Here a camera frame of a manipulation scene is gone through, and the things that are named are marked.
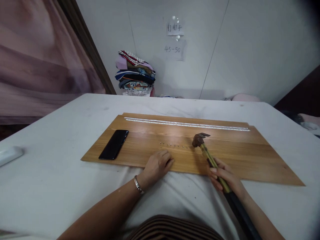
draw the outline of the silver bracelet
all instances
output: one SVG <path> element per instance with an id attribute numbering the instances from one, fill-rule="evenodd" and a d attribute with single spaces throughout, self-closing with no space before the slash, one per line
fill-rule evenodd
<path id="1" fill-rule="evenodd" d="M 134 176 L 134 183 L 136 184 L 137 189 L 139 190 L 140 194 L 144 194 L 144 191 L 141 189 L 138 181 L 137 181 L 137 175 Z"/>

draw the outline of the hand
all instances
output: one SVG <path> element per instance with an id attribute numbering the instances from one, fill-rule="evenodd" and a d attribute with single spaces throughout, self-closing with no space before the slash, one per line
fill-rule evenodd
<path id="1" fill-rule="evenodd" d="M 167 150 L 156 152 L 150 156 L 143 172 L 137 176 L 137 181 L 143 191 L 153 186 L 167 174 L 174 159 Z"/>
<path id="2" fill-rule="evenodd" d="M 217 163 L 218 168 L 210 168 L 210 166 L 207 165 L 207 173 L 213 186 L 218 191 L 223 192 L 222 185 L 218 181 L 218 177 L 222 177 L 228 183 L 232 191 L 237 195 L 239 200 L 244 201 L 249 194 L 244 188 L 239 177 L 234 175 L 231 168 L 227 164 L 222 162 L 219 158 L 214 158 L 214 160 Z"/>

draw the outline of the wooden board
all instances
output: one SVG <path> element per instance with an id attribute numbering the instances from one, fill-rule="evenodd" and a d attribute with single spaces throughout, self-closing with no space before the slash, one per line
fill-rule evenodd
<path id="1" fill-rule="evenodd" d="M 128 121 L 125 117 L 171 122 L 247 127 L 250 131 L 207 129 Z M 129 130 L 116 160 L 98 157 L 117 129 Z M 193 136 L 205 132 L 211 155 L 230 165 L 242 179 L 304 186 L 254 126 L 247 123 L 124 113 L 118 115 L 81 160 L 144 167 L 150 155 L 167 149 L 175 159 L 172 171 L 206 174 L 206 159 L 200 148 L 192 147 Z"/>

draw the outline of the white tablecloth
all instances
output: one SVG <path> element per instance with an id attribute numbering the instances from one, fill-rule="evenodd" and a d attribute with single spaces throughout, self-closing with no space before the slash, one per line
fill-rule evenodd
<path id="1" fill-rule="evenodd" d="M 86 210 L 142 170 L 80 158 L 123 112 L 248 122 L 306 187 L 243 181 L 286 239 L 310 239 L 320 216 L 320 139 L 267 103 L 85 94 L 0 142 L 25 154 L 0 168 L 0 229 L 55 239 Z M 156 214 L 201 221 L 225 239 L 239 228 L 204 176 L 169 172 L 146 193 L 126 229 Z"/>

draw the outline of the black smartphone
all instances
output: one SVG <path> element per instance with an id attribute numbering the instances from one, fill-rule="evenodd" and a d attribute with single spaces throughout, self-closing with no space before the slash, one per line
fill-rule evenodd
<path id="1" fill-rule="evenodd" d="M 99 159 L 114 160 L 126 140 L 128 133 L 128 130 L 116 130 L 100 154 Z"/>

